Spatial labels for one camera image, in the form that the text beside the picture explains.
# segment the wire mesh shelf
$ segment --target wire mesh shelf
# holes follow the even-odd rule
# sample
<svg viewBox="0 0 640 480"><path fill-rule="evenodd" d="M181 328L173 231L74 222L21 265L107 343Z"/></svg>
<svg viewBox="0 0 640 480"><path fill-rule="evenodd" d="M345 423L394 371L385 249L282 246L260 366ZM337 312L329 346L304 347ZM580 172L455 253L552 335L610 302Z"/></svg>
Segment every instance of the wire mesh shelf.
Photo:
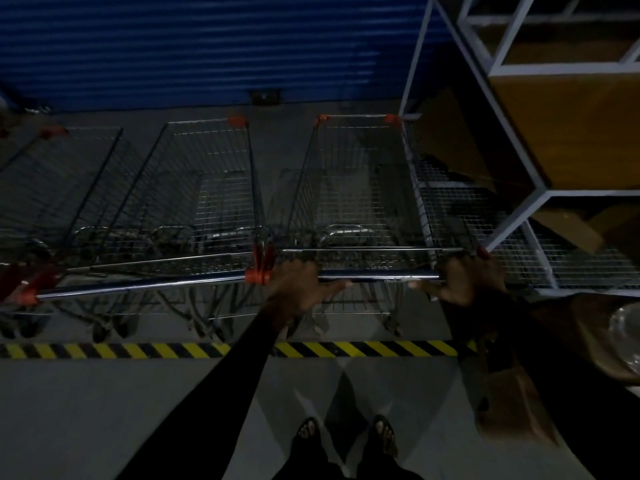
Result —
<svg viewBox="0 0 640 480"><path fill-rule="evenodd" d="M320 117L287 228L292 245L324 269L428 266L403 148L384 116ZM401 283L362 283L317 311L390 314L401 296Z"/></svg>
<svg viewBox="0 0 640 480"><path fill-rule="evenodd" d="M115 219L76 236L77 270L174 276L243 269L262 202L244 118L167 123Z"/></svg>
<svg viewBox="0 0 640 480"><path fill-rule="evenodd" d="M411 123L406 123L405 129L413 155L418 155ZM450 174L435 158L428 155L413 158L428 232L435 246L459 244L469 237L472 242L482 243L510 212L498 196ZM589 254L535 221L531 227L560 290L640 289L640 270L612 246ZM511 233L493 254L505 266L508 282L540 290L552 288L540 259L521 229Z"/></svg>
<svg viewBox="0 0 640 480"><path fill-rule="evenodd" d="M90 197L124 156L120 128L44 128L0 165L0 258L46 261L68 247L91 215L107 215L119 202L108 191Z"/></svg>

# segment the hazard tape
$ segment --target hazard tape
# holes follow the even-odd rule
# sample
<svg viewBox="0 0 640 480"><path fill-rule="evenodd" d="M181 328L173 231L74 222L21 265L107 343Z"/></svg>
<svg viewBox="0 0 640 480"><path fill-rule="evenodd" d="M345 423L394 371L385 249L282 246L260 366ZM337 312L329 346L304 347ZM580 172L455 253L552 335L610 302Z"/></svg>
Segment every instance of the hazard tape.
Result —
<svg viewBox="0 0 640 480"><path fill-rule="evenodd" d="M146 344L0 344L0 358L28 359L206 359L224 357L231 346L210 342ZM279 342L271 355L286 358L432 357L475 355L476 344L453 340L383 342Z"/></svg>

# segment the blue shutter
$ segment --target blue shutter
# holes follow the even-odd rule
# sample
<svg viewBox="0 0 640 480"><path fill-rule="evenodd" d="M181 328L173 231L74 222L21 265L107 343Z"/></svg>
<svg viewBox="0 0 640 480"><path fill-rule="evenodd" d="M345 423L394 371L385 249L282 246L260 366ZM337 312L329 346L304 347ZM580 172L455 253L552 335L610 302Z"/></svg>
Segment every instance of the blue shutter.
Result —
<svg viewBox="0 0 640 480"><path fill-rule="evenodd" d="M0 0L0 82L55 111L395 98L426 1ZM434 10L418 83L448 40Z"/></svg>

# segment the gray floor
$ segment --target gray floor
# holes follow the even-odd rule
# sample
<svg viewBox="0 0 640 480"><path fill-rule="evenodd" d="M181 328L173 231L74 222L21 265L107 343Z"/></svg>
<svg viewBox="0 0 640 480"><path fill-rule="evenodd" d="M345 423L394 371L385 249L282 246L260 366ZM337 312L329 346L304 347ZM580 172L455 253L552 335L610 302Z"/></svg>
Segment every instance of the gray floor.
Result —
<svg viewBox="0 0 640 480"><path fill-rule="evenodd" d="M244 113L268 217L281 218L291 173L299 169L318 113L393 112L397 102L317 103L277 108L196 108L59 116L64 124L119 125L141 153L165 121ZM238 319L241 330L249 318ZM437 303L408 291L399 318L407 339L448 339ZM84 326L53 318L41 336L88 340ZM302 326L297 339L317 339ZM391 339L371 316L329 318L327 340ZM133 340L191 340L178 319L143 317ZM7 479L112 479L143 439L214 362L0 362L0 465ZM228 389L220 385L220 394ZM226 478L268 479L282 466L291 437L309 415L320 419L332 461L354 475L364 425L376 413L393 424L399 461L425 479L537 479L590 476L564 451L535 444L491 444L476 432L479 399L473 360L454 358L276 359L267 362ZM203 411L203 414L220 411ZM343 425L342 437L331 437ZM178 438L179 441L189 438ZM214 452L210 460L215 461Z"/></svg>

